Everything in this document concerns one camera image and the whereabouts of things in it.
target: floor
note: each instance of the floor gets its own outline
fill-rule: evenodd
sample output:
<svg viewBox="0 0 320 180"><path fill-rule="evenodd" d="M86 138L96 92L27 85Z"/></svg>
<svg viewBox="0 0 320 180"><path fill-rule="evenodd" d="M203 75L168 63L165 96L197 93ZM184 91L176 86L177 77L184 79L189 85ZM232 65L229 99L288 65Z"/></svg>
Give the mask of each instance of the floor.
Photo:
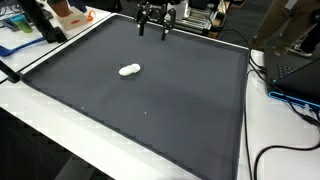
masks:
<svg viewBox="0 0 320 180"><path fill-rule="evenodd" d="M121 0L123 7L121 14L133 16L136 2L139 2L139 0L130 0L130 2L127 0ZM255 35L255 32L271 3L272 0L247 0L240 9L232 8L228 14L225 29L235 29L249 41ZM284 27L274 33L267 43L267 48L271 48L276 43L279 33L283 31ZM233 44L247 46L243 38L236 32L222 32L218 38L223 38L223 41ZM319 50L316 50L313 54L312 59L316 58L320 58Z"/></svg>
<svg viewBox="0 0 320 180"><path fill-rule="evenodd" d="M57 175L61 174L60 171L71 157L76 162L74 164L83 165L81 168L71 166L74 173L71 177L83 174L82 171L87 168L93 173L82 177L82 180L113 180L2 108L0 146L0 179L3 180L57 180Z"/></svg>

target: blue object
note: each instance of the blue object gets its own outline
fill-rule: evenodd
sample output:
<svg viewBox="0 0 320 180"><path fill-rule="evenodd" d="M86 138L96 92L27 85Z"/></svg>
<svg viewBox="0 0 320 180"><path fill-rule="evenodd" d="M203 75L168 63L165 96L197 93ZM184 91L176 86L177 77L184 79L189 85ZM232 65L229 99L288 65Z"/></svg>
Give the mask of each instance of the blue object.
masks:
<svg viewBox="0 0 320 180"><path fill-rule="evenodd" d="M17 52L18 50L20 50L20 49L22 49L22 48L25 48L25 47L27 47L27 46L30 46L30 45L32 45L32 44L35 44L35 43L38 43L38 42L41 42L41 41L44 41L44 40L45 40L44 37L42 37L42 38L36 39L36 40L34 40L34 41L31 41L31 42L29 42L29 43L26 43L26 44L24 44L24 45L21 45L21 46L19 46L19 47L16 47L16 48L14 48L14 49L7 49L7 48L5 48L5 47L0 46L0 56L1 56L1 57L10 56L11 54Z"/></svg>
<svg viewBox="0 0 320 180"><path fill-rule="evenodd" d="M81 12L85 13L87 12L86 4L83 0L68 0L70 6L73 6L77 9L79 9Z"/></svg>
<svg viewBox="0 0 320 180"><path fill-rule="evenodd" d="M280 100L280 101L283 101L283 102L287 102L287 99L285 98L285 96L283 94L279 93L279 92L272 91L272 92L269 93L269 97L272 97L274 99L277 99L277 100ZM305 105L308 104L311 107L320 108L320 104L315 104L315 103L312 103L312 102L309 102L309 101L305 101L305 100L302 100L302 99L299 99L299 98L295 98L295 97L292 97L292 96L287 96L287 98L290 99L291 103L296 105L296 106L300 106L300 107L305 108Z"/></svg>
<svg viewBox="0 0 320 180"><path fill-rule="evenodd" d="M11 21L24 21L26 19L26 17L23 15L23 14L19 14L19 15L16 15L12 18L10 18Z"/></svg>

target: wire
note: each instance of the wire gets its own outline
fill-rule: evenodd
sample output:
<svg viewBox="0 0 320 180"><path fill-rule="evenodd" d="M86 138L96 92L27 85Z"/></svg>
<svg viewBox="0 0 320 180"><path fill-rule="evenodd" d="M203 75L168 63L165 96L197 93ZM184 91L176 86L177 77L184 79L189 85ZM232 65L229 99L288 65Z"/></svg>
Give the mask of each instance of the wire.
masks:
<svg viewBox="0 0 320 180"><path fill-rule="evenodd" d="M18 6L18 4L12 4L12 5L9 5L7 7L9 7L9 9L11 11L15 12L15 13L21 13L22 12L22 9L20 8L20 6Z"/></svg>
<svg viewBox="0 0 320 180"><path fill-rule="evenodd" d="M320 141L318 142L318 144L316 144L315 146L313 147L310 147L310 148L296 148L296 147L289 147L289 146L279 146L279 145L273 145L273 146L269 146L269 147L266 147L264 149L262 149L259 154L257 155L257 158L256 158L256 161L254 163L254 167L253 167L253 176L254 176L254 180L258 180L258 165L259 165L259 160L260 158L262 157L262 155L271 150L271 149L288 149L288 150L294 150L294 151L313 151L313 150L316 150L318 148L320 148Z"/></svg>
<svg viewBox="0 0 320 180"><path fill-rule="evenodd" d="M265 78L263 78L263 77L261 76L261 74L259 73L259 71L262 72L262 73L265 73L264 70L256 69L256 68L251 64L250 61L249 61L249 65L251 66L252 70L256 72L256 74L258 75L258 77L259 77L262 81L267 82L267 80L266 80Z"/></svg>
<svg viewBox="0 0 320 180"><path fill-rule="evenodd" d="M133 13L132 13L132 16L131 17L134 17L135 15L136 15L136 8L134 8L134 11L133 11Z"/></svg>
<svg viewBox="0 0 320 180"><path fill-rule="evenodd" d="M224 1L224 10L225 10L225 14L227 14L229 12L229 8L227 11L227 3L226 1ZM226 17L226 29L228 29L228 21L227 21L228 16ZM224 32L223 36L219 39L220 41L224 38L224 36L227 34L227 31Z"/></svg>
<svg viewBox="0 0 320 180"><path fill-rule="evenodd" d="M211 17L211 15L212 15L212 13L213 13L214 11L211 11L211 13L210 13L210 16L209 16L209 21L210 21L210 23L211 23L211 26L215 29L215 30L217 30L217 31L225 31L225 32L228 32L228 31L233 31L233 32L236 32L243 40L244 40L244 42L246 43L246 45L247 45L247 47L249 48L249 43L248 43L248 40L239 32L239 31L237 31L236 29L216 29L215 28L215 26L214 26L214 24L213 24L213 22L210 20L210 17ZM263 66L259 66L254 60L253 60L253 58L252 58L252 56L251 56L251 49L249 48L249 64L251 65L251 67L253 67L253 66L256 66L256 67L258 67L259 69L261 69L262 70L262 73L266 73L266 68L265 67L263 67Z"/></svg>
<svg viewBox="0 0 320 180"><path fill-rule="evenodd" d="M254 70L251 69L247 73L247 80L249 79L249 74L253 72ZM246 152L247 152L247 163L249 168L249 176L250 180L253 180L252 172L251 172L251 160L250 160L250 151L249 151L249 140L248 140L248 123L247 123L247 98L244 98L244 137L245 137L245 146L246 146Z"/></svg>
<svg viewBox="0 0 320 180"><path fill-rule="evenodd" d="M320 113L320 112L316 112L316 116L317 116L318 121L320 121L319 113Z"/></svg>
<svg viewBox="0 0 320 180"><path fill-rule="evenodd" d="M283 97L285 98L285 100L288 102L289 106L291 107L291 109L298 115L300 116L303 120L305 120L306 122L308 122L309 124L311 125L314 125L318 128L320 128L320 121L319 120L316 120L314 119L313 117L311 116L308 116L308 115L305 115L305 114L302 114L300 113L299 111L297 111L297 109L293 106L291 100L288 98L288 96L285 94L285 92L283 92L279 87L275 86L274 84L270 83L270 86L272 86L273 88L277 89L278 91L280 91L280 93L283 95ZM316 109L312 108L314 113L316 115L319 115L317 114L317 111Z"/></svg>
<svg viewBox="0 0 320 180"><path fill-rule="evenodd" d="M12 15L12 14L19 14L19 13L21 13L21 12L7 13L7 14L5 14L5 16Z"/></svg>
<svg viewBox="0 0 320 180"><path fill-rule="evenodd" d="M0 5L0 17L4 16L7 13L7 7Z"/></svg>

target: white desk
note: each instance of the white desk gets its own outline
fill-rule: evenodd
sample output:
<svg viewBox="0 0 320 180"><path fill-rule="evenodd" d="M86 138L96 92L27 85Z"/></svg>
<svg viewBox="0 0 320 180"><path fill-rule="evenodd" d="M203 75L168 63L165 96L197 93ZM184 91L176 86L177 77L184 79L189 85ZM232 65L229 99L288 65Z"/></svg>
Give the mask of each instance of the white desk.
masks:
<svg viewBox="0 0 320 180"><path fill-rule="evenodd" d="M111 14L107 11L88 7L88 12L90 10L94 10L96 12L96 17L94 18L94 20L86 25L80 26L70 31L66 31L65 35L68 40L71 40L71 38L75 37L85 29L91 27L92 25L96 24L97 22L101 21ZM54 27L60 26L60 24L55 19L51 19L50 22ZM33 27L33 32L30 34L23 33L22 31L11 32L8 28L0 29L0 45L9 49L13 49L40 37L42 37L42 35L35 27ZM0 57L0 60L17 72L61 45L62 44L59 43L48 44L46 41L43 41L30 47L24 48L9 57ZM7 75L0 71L0 82L6 78Z"/></svg>
<svg viewBox="0 0 320 180"><path fill-rule="evenodd" d="M53 53L41 58L44 61ZM261 63L263 54L253 51ZM117 180L198 179L86 116L19 82L0 85L0 106L77 156ZM248 129L252 163L262 148L273 145L313 146L316 128L300 120L282 102L266 96L265 85L252 73L247 90ZM259 165L259 180L319 180L320 150L294 152L274 150ZM248 180L243 135L238 180Z"/></svg>

